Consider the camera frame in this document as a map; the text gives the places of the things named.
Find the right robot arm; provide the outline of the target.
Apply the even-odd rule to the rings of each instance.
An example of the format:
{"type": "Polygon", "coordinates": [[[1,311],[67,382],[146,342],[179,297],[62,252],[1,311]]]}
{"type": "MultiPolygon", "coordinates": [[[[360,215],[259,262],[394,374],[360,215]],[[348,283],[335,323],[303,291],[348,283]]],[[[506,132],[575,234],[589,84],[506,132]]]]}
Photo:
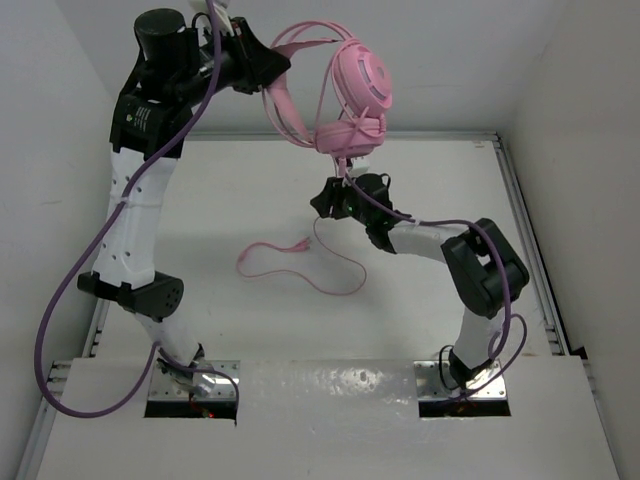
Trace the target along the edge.
{"type": "Polygon", "coordinates": [[[464,389],[505,347],[515,317],[512,304],[529,283],[529,272],[494,221],[421,221],[393,208],[389,188],[386,174],[330,177],[310,205],[323,219],[356,220],[384,252],[448,268],[465,307],[449,371],[455,387],[464,389]]]}

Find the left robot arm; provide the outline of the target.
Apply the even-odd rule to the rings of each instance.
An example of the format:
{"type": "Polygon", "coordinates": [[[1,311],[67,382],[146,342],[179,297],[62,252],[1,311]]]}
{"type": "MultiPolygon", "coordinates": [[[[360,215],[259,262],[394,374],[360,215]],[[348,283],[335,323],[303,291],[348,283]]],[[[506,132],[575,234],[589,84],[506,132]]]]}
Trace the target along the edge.
{"type": "Polygon", "coordinates": [[[263,44],[243,17],[224,21],[220,33],[200,32],[179,11],[158,8],[136,18],[134,35],[139,53],[118,95],[109,137],[106,231],[77,287],[133,314],[170,362],[189,368],[203,348],[176,314],[184,283],[154,264],[165,191],[196,122],[194,107],[225,88],[257,93],[291,63],[263,44]]]}

